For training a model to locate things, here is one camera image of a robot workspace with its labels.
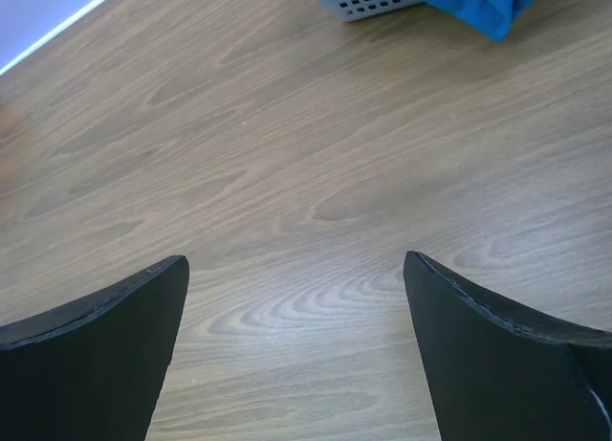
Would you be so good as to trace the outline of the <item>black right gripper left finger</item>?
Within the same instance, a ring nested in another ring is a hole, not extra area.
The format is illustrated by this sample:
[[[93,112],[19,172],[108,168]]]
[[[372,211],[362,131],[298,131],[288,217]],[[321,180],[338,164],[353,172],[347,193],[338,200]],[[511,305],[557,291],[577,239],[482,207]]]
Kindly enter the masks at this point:
[[[143,440],[171,363],[189,282],[172,255],[1,328],[4,440]]]

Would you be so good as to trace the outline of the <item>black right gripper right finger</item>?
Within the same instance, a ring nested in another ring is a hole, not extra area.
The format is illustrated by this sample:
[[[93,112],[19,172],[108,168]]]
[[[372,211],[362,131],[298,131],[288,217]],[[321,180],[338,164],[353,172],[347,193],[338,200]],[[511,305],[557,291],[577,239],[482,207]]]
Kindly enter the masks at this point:
[[[444,440],[608,440],[611,335],[409,252],[404,285]]]

